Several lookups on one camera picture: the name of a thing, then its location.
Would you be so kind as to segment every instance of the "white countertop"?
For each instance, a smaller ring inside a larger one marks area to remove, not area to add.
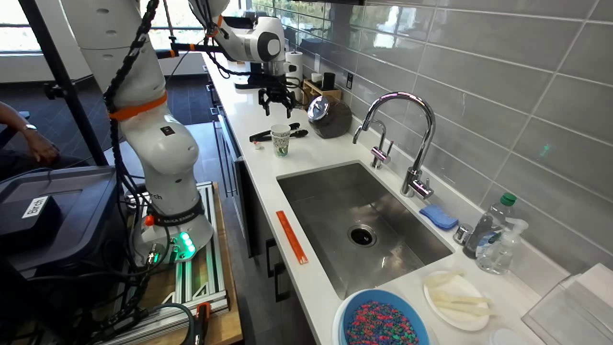
[[[309,327],[315,339],[323,345],[332,342],[332,316],[340,298],[336,296],[330,281],[325,275],[321,262],[317,260],[307,237],[290,210],[288,201],[284,199],[277,176],[296,174],[311,168],[323,168],[330,164],[340,164],[348,160],[361,160],[369,168],[369,149],[363,143],[352,145],[350,134],[332,139],[321,139],[313,130],[306,137],[296,137],[288,141],[288,155],[273,155],[271,141],[254,145],[248,141],[248,135],[260,130],[267,130],[275,122],[300,122],[300,128],[309,128],[306,112],[302,109],[292,109],[290,118],[284,116],[284,107],[279,103],[269,103],[269,116],[263,114],[263,109],[256,101],[256,89],[235,89],[233,82],[221,78],[216,72],[216,66],[206,59],[210,78],[219,95],[221,107],[233,130],[235,141],[240,147],[242,158],[246,162],[248,174],[252,178],[254,189],[269,222],[271,235],[279,247],[279,252],[284,260],[286,272],[292,279],[292,287],[302,304],[304,316],[309,321]],[[403,197],[398,193],[399,176],[382,166],[373,172],[373,176],[384,183],[388,189],[396,191],[396,197],[413,212],[422,206],[422,201],[415,197]],[[284,210],[290,227],[298,243],[304,249],[307,258],[306,264],[298,264],[288,241],[283,233],[281,224],[275,218],[275,210]],[[419,270],[403,273],[396,279],[390,279],[378,289],[392,291],[405,298],[415,312],[420,316],[428,333],[434,333],[432,342],[442,345],[466,345],[466,342],[486,342],[488,333],[497,327],[509,327],[520,333],[526,342],[541,342],[522,321],[520,316],[537,300],[537,293],[526,287],[518,277],[511,273],[493,275],[476,268],[476,264],[461,252],[461,249],[451,241],[449,233],[434,229],[426,222],[428,229],[434,231],[453,252],[426,264]],[[440,270],[440,268],[457,268],[463,275],[472,281],[491,304],[493,316],[488,325],[480,331],[466,333],[453,329],[443,323],[438,316],[430,312],[420,291],[420,275]]]

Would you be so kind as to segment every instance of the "person's hand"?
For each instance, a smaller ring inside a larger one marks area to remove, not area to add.
[[[43,137],[39,132],[24,130],[22,135],[24,135],[24,141],[30,149],[30,155],[39,164],[51,164],[57,158],[57,155],[58,155],[57,145],[53,141],[49,141],[47,137]]]

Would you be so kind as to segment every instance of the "bottle cap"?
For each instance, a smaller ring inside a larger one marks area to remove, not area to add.
[[[514,204],[514,199],[516,197],[512,193],[505,191],[505,193],[501,193],[499,203],[505,206],[511,206],[511,204]]]

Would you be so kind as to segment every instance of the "label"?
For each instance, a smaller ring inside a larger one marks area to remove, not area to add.
[[[34,197],[30,201],[30,204],[24,208],[22,216],[20,218],[32,218],[32,216],[37,216],[43,203],[45,203],[47,195],[41,195],[41,197]]]

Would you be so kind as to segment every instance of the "cup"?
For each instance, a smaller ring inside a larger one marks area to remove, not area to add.
[[[286,124],[273,124],[269,128],[271,145],[275,155],[286,155],[288,151],[288,126]]]

